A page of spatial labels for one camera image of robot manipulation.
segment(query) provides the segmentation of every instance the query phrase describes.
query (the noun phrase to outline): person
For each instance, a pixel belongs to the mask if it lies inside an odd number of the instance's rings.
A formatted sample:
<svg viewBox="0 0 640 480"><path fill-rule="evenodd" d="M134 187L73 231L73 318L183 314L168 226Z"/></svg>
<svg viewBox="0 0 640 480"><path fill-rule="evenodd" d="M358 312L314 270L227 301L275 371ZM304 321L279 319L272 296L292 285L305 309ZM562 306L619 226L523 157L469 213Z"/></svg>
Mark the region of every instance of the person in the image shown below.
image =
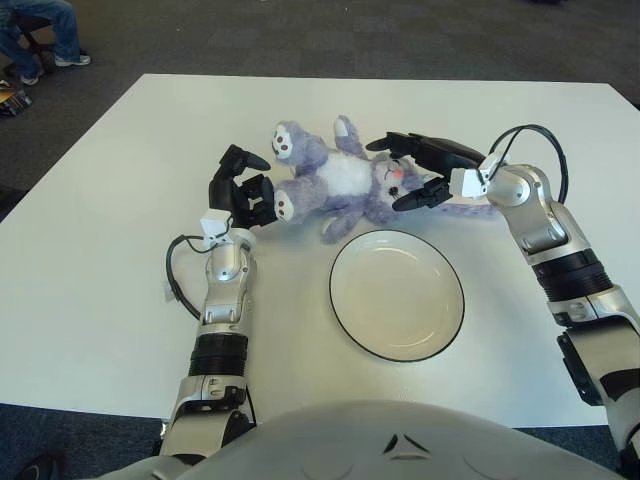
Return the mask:
<svg viewBox="0 0 640 480"><path fill-rule="evenodd" d="M14 15L30 15L51 20L56 34L55 64L58 67L89 65L91 57L80 53L76 16L64 0L0 0L0 52L11 58L25 85L35 85L44 74L42 66L18 44L20 29Z"/></svg>

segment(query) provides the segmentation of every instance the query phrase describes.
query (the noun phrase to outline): white plush belly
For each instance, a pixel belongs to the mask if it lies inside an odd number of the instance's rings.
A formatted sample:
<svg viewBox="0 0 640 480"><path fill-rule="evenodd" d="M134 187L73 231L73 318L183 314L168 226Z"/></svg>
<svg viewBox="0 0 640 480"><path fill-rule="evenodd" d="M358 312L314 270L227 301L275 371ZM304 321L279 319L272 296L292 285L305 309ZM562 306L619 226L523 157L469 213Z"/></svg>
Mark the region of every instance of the white plush belly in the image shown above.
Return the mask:
<svg viewBox="0 0 640 480"><path fill-rule="evenodd" d="M316 174L329 186L329 196L366 195L371 189L371 163L342 152L329 153Z"/></svg>

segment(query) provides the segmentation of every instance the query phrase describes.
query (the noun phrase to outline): chair leg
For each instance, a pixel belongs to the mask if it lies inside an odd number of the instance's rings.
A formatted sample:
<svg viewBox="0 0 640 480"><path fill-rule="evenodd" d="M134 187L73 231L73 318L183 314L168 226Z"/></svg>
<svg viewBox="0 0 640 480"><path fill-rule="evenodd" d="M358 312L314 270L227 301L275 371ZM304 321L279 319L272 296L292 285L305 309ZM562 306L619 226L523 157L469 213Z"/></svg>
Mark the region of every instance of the chair leg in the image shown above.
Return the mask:
<svg viewBox="0 0 640 480"><path fill-rule="evenodd" d="M2 73L4 73L9 78L15 77L15 71L16 71L15 63L10 63L9 65L7 65L2 69Z"/></svg>
<svg viewBox="0 0 640 480"><path fill-rule="evenodd" d="M24 30L22 30L22 34L24 35L24 38L27 39L27 42L29 42L29 50L38 48L38 42L33 38L33 35L29 32L25 32Z"/></svg>
<svg viewBox="0 0 640 480"><path fill-rule="evenodd" d="M38 55L38 58L40 59L40 64L42 65L42 68L47 74L51 74L55 72L55 67L53 66L53 62L47 59L43 54L45 52L53 54L53 51L54 51L54 45L50 43L38 44L38 46L36 47L35 54Z"/></svg>

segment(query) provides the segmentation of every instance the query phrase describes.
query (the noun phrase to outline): gray carpet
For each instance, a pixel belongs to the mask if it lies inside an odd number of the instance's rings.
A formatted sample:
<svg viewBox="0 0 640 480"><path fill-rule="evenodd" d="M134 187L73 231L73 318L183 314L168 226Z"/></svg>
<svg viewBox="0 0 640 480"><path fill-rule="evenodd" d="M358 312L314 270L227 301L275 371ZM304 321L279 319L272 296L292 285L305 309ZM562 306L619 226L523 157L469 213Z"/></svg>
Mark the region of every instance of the gray carpet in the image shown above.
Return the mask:
<svg viewBox="0 0 640 480"><path fill-rule="evenodd" d="M31 108L0 120L0 184L32 187L146 72L606 82L640 103L637 0L74 4L94 62L43 78L28 88ZM0 406L0 478L52 448L67 454L66 478L104 473L146 456L158 428L154 420ZM605 428L528 433L616 463Z"/></svg>

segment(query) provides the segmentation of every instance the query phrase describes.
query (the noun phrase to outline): white table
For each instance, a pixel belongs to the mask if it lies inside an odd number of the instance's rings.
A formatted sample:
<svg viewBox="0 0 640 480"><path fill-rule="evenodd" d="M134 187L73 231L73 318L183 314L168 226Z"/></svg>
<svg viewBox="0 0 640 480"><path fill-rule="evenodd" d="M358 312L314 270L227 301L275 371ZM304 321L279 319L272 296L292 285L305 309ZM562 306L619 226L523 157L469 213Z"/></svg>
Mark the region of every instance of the white table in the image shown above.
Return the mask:
<svg viewBox="0 0 640 480"><path fill-rule="evenodd" d="M364 141L387 129L417 131L484 152L514 125L549 127L569 161L568 207L640 305L640 114L607 85L145 75L0 224L0 401L168 417L196 331L164 298L169 241L199 233L207 185L229 143L272 161L277 121L296 119L332 142L339 113ZM512 154L542 167L557 192L557 160L542 138L521 135ZM270 175L289 172L275 166ZM340 329L328 279L346 240L322 245L318 228L255 231L247 372L261 421L305 405L382 398L509 426L605 423L565 372L561 330L503 219L420 211L396 225L448 257L467 301L455 342L412 364L375 358ZM362 220L349 238L375 228ZM174 256L196 304L204 260L187 249Z"/></svg>

